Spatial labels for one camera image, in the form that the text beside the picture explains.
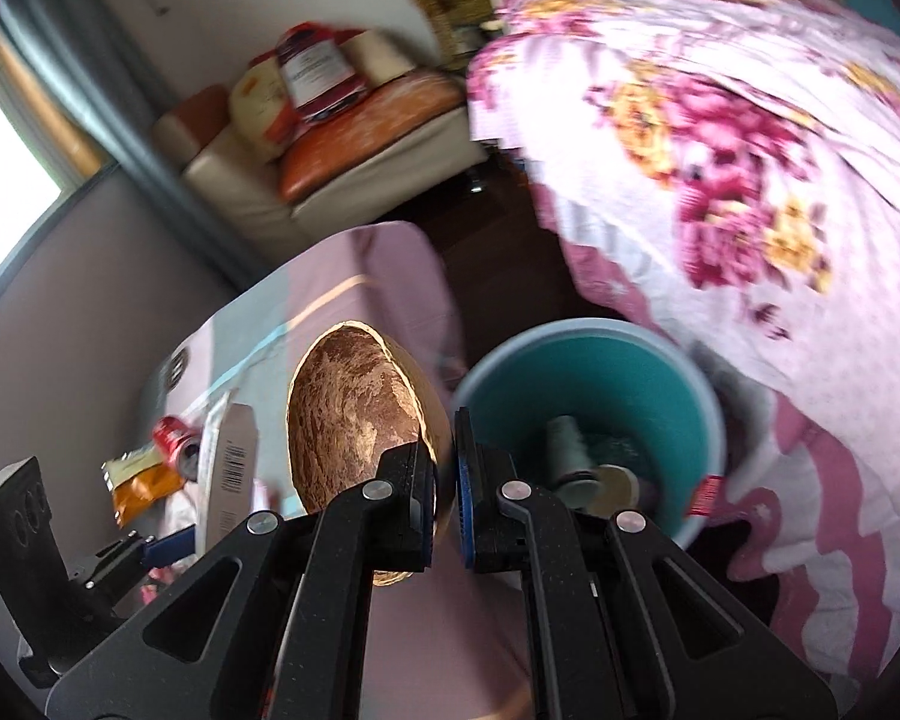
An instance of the red label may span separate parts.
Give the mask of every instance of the red label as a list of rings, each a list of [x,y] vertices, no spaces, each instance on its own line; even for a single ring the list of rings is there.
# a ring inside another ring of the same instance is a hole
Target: red label
[[[717,502],[720,493],[720,484],[724,480],[722,476],[707,476],[701,480],[690,499],[690,507],[687,509],[687,517],[710,517],[713,505]]]

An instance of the floor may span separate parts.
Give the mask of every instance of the floor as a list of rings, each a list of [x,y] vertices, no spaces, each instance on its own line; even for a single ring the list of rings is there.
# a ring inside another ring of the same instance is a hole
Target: floor
[[[508,338],[545,322],[572,317],[622,319],[581,298],[557,236],[540,229],[529,191],[493,160],[477,174],[484,190],[458,175],[404,203],[384,220],[418,225],[446,266],[463,321],[468,362]],[[776,576],[746,583],[727,579],[727,564],[749,534],[746,523],[708,528],[688,550],[765,623],[779,592]]]

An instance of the silver bolt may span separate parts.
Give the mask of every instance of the silver bolt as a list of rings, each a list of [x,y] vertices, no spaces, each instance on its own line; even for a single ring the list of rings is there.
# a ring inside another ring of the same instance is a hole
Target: silver bolt
[[[364,498],[368,501],[382,501],[394,494],[394,486],[383,479],[374,479],[364,485]]]
[[[247,520],[247,530],[255,536],[263,536],[264,533],[275,531],[279,524],[280,520],[273,512],[256,512],[256,514],[250,514],[250,519]]]
[[[617,527],[627,533],[640,533],[647,527],[647,520],[640,512],[620,512],[617,514]]]
[[[500,491],[504,494],[506,500],[522,501],[530,497],[530,493],[533,492],[533,489],[526,482],[521,482],[518,479],[511,479],[509,482],[504,483],[500,488]]]

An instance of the teal bucket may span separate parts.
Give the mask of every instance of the teal bucket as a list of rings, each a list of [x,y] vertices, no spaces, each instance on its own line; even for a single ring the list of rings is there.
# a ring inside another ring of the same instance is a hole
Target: teal bucket
[[[629,437],[660,485],[653,520],[686,548],[706,517],[688,515],[700,483],[722,477],[724,420],[706,378],[664,338],[614,319],[565,319],[521,333],[457,389],[476,440],[508,450],[517,474],[543,484],[546,424],[572,415],[584,432]]]

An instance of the triangular cutout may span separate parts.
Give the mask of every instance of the triangular cutout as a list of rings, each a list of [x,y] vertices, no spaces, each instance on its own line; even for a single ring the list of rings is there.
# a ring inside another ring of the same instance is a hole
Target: triangular cutout
[[[743,629],[669,557],[657,560],[653,573],[690,659],[706,658],[740,640]]]
[[[221,560],[144,628],[147,645],[185,664],[203,655],[240,565]]]

